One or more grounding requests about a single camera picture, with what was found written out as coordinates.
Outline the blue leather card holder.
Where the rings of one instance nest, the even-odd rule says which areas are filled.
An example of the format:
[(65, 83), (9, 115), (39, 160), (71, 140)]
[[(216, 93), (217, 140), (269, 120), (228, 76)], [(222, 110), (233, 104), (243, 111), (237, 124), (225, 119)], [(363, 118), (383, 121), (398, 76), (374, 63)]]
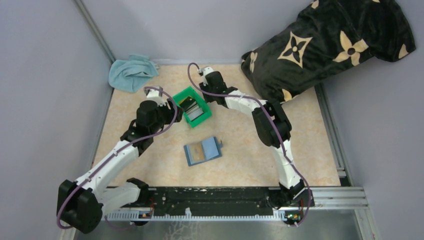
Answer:
[[(202, 144), (205, 159), (201, 162), (193, 162), (190, 151), (190, 145), (199, 142), (201, 142)], [(212, 136), (201, 141), (186, 144), (184, 145), (183, 149), (186, 156), (187, 164), (189, 167), (191, 167), (222, 157), (222, 147), (223, 142), (221, 140), (218, 140), (216, 136)]]

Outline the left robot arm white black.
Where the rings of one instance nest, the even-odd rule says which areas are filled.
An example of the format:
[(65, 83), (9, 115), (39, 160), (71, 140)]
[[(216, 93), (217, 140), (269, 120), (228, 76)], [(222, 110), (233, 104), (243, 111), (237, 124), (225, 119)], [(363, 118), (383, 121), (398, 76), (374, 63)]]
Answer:
[(174, 123), (181, 121), (182, 108), (172, 99), (153, 98), (140, 103), (136, 118), (112, 150), (94, 167), (74, 181), (64, 180), (58, 188), (56, 224), (62, 229), (92, 232), (108, 214), (133, 203), (152, 204), (149, 185), (137, 178), (111, 190), (109, 183), (137, 160)]

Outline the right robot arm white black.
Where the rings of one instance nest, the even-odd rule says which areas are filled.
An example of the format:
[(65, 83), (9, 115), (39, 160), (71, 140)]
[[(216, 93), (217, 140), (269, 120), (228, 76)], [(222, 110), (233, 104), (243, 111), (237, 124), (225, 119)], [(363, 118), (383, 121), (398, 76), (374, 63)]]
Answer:
[(227, 87), (221, 73), (211, 67), (199, 69), (198, 74), (203, 77), (199, 88), (206, 102), (216, 102), (252, 117), (260, 141), (274, 156), (280, 198), (295, 200), (305, 190), (305, 182), (294, 164), (290, 142), (292, 125), (281, 104), (277, 100), (260, 100), (235, 87)]

